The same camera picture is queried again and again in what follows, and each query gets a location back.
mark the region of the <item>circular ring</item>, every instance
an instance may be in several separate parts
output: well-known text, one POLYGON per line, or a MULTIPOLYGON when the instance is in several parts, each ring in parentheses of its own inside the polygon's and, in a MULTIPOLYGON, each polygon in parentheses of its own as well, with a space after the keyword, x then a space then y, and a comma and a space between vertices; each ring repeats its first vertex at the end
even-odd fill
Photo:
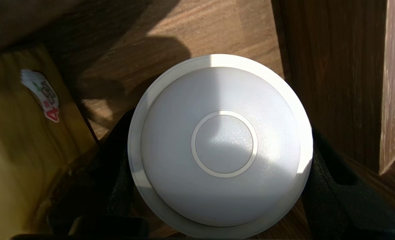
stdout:
POLYGON ((237 112, 228 111, 228 110, 215 111, 215 112, 212 112, 212 113, 206 115, 204 118, 202 118, 199 121, 199 123, 197 123, 196 127, 194 127, 193 133, 191 134, 190 146, 191 146, 191 154, 193 155, 193 159, 202 170, 204 170, 209 175, 212 175, 215 177, 232 178, 232 177, 235 177, 235 176, 245 172, 251 166, 251 164, 254 162, 254 159, 255 159, 255 156, 257 156, 257 150, 258 150, 257 132, 255 131, 254 127, 252 127, 252 125, 248 121, 248 119, 246 119, 244 116, 238 114, 237 112), (251 137, 252 137, 253 147, 252 147, 252 152, 251 152, 250 158, 248 159, 248 161, 246 162, 246 164, 244 166, 242 166, 240 169, 238 169, 234 172, 231 172, 231 173, 218 173, 218 172, 215 172, 215 171, 209 169, 207 166, 205 166, 204 163, 202 163, 202 161, 199 159, 198 153, 196 152, 196 135, 198 135, 199 129, 202 127, 202 125, 208 119, 215 117, 215 116, 219 116, 219 115, 228 115, 228 116, 232 116, 232 117, 239 119, 240 121, 242 121, 242 123, 245 124, 245 126, 247 126, 248 130, 251 133, 251 137))

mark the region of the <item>dark wooden beam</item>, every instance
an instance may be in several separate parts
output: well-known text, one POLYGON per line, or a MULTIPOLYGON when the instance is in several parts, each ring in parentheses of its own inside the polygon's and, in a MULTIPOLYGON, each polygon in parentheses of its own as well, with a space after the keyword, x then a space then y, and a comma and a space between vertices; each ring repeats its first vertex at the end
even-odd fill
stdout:
POLYGON ((342 154, 384 173, 395 160, 395 0, 279 5, 289 83, 312 125, 342 154))

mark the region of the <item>yellow wooden panel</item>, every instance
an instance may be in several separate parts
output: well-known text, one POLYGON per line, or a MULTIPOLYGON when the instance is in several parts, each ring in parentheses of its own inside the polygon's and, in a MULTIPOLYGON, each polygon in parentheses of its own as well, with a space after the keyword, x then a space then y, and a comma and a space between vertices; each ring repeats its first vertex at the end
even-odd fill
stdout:
POLYGON ((89 161, 95 140, 43 45, 0 55, 0 239, 34 232, 63 175, 89 161), (60 100, 60 122, 47 119, 21 84, 21 69, 45 75, 60 100))

